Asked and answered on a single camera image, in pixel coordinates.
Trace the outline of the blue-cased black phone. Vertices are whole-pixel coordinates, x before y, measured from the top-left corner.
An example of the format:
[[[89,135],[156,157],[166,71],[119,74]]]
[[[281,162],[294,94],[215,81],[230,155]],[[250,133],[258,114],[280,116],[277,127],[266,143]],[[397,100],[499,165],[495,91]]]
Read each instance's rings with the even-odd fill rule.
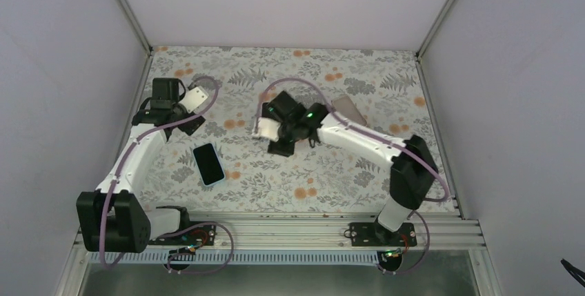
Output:
[[[213,186],[226,178],[217,151],[211,143],[195,147],[192,153],[204,186]]]

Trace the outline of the beige phone case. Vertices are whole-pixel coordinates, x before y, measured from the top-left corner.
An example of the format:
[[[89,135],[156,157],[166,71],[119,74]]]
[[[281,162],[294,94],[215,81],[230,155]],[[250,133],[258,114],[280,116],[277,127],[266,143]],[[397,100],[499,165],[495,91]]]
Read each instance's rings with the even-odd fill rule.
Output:
[[[346,117],[350,121],[359,124],[361,126],[367,126],[366,118],[360,113],[355,103],[348,95],[340,96],[332,100],[332,107]]]

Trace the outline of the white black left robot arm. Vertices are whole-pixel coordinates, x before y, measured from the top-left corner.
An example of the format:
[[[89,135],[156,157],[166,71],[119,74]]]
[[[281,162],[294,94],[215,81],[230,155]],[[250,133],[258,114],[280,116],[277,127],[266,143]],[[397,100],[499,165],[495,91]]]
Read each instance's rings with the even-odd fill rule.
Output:
[[[82,192],[77,198],[86,250],[141,253],[149,241],[162,235],[174,244],[190,239],[192,225],[185,208],[158,206],[146,210],[137,195],[173,130],[192,135],[204,122],[196,109],[202,104],[211,107],[215,99],[196,84],[153,79],[152,92],[134,114],[130,136],[112,170],[94,191]]]

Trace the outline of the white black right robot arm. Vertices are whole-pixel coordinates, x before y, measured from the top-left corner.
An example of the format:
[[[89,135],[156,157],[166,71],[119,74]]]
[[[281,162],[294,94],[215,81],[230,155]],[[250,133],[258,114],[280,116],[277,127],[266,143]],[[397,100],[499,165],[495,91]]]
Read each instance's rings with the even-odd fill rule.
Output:
[[[413,135],[391,137],[356,124],[322,103],[306,108],[287,92],[262,103],[255,122],[256,137],[269,140],[268,152],[290,157],[295,144],[327,144],[345,149],[389,170],[389,198],[375,218],[375,240],[389,246],[400,236],[408,216],[426,201],[438,177],[437,165],[426,142]]]

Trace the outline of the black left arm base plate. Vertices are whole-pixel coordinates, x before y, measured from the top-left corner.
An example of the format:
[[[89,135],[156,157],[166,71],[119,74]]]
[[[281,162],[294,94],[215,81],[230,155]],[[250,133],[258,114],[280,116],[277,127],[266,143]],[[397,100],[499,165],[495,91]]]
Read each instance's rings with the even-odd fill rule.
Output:
[[[148,245],[176,246],[176,247],[200,247],[213,246],[217,226],[210,222],[192,221],[188,227],[180,227],[179,235],[163,236],[148,242]]]

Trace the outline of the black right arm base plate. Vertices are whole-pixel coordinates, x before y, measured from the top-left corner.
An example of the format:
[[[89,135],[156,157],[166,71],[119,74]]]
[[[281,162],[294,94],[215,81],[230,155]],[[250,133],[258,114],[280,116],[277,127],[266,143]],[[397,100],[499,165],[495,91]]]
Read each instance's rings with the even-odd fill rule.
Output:
[[[377,222],[353,222],[343,232],[354,247],[416,246],[417,238],[412,223],[403,223],[398,231],[389,231]]]

